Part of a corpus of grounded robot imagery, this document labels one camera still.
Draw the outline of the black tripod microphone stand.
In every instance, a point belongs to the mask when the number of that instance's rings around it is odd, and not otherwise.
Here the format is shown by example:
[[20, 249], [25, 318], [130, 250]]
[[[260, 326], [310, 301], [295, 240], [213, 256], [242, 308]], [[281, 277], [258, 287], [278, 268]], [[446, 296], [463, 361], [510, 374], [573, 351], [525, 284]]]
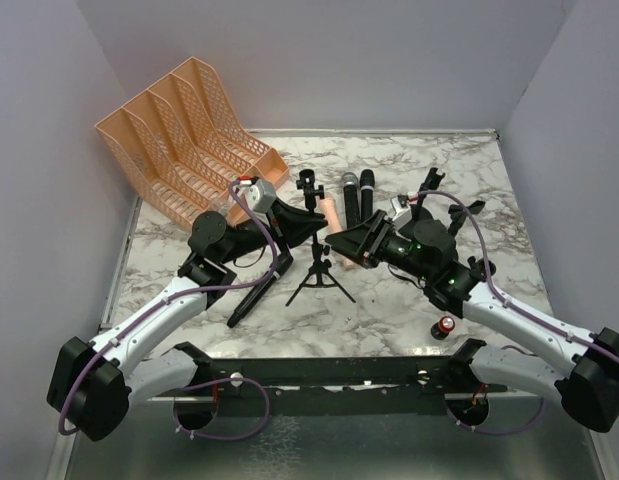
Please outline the black tripod microphone stand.
[[[303, 169], [300, 171], [299, 179], [296, 181], [296, 189], [303, 192], [305, 207], [309, 213], [315, 213], [318, 206], [317, 201], [325, 199], [324, 186], [315, 184], [315, 172], [312, 169]], [[316, 233], [312, 234], [311, 250], [313, 263], [308, 268], [308, 273], [305, 278], [299, 283], [294, 293], [285, 303], [285, 306], [289, 307], [304, 288], [338, 288], [346, 298], [352, 303], [355, 303], [353, 296], [330, 273], [329, 269], [332, 266], [331, 261], [327, 258], [323, 258], [324, 255], [329, 253], [330, 248], [319, 242]]]

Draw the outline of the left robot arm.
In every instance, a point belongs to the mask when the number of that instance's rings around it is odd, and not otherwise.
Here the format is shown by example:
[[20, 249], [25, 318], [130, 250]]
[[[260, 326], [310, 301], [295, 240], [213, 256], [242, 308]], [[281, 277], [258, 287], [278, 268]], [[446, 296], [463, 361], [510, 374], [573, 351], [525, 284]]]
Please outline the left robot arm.
[[184, 348], [154, 360], [149, 353], [177, 327], [238, 289], [228, 263], [269, 250], [268, 269], [243, 285], [248, 291], [263, 289], [278, 279], [290, 248], [327, 225], [323, 214], [277, 198], [238, 204], [249, 218], [236, 226], [213, 210], [194, 220], [190, 253], [159, 295], [118, 326], [89, 341], [73, 337], [61, 347], [47, 393], [48, 404], [59, 414], [61, 435], [81, 432], [99, 441], [118, 427], [134, 403], [188, 386], [198, 366]]

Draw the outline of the black microphone white band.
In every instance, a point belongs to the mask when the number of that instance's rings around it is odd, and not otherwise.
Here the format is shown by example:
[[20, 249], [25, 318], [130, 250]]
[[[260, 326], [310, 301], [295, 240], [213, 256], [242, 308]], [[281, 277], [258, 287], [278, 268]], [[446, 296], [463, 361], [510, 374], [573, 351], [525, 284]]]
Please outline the black microphone white band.
[[235, 308], [234, 312], [227, 320], [226, 325], [229, 328], [234, 328], [240, 321], [247, 317], [270, 288], [288, 271], [292, 263], [293, 256], [289, 251], [280, 253], [278, 256], [278, 264], [273, 275], [267, 281], [254, 286], [249, 291]]

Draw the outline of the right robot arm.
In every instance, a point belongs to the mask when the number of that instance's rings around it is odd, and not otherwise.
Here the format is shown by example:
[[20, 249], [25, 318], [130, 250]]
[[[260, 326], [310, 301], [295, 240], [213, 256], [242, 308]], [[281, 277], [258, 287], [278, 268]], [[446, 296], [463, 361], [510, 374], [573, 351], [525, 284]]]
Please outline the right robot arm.
[[515, 300], [493, 284], [483, 261], [458, 260], [456, 241], [427, 217], [396, 229], [384, 211], [330, 234], [333, 251], [365, 268], [384, 262], [423, 281], [443, 312], [486, 326], [528, 350], [507, 354], [480, 344], [467, 365], [477, 381], [511, 386], [558, 403], [580, 425], [601, 433], [619, 417], [619, 333], [570, 325]]

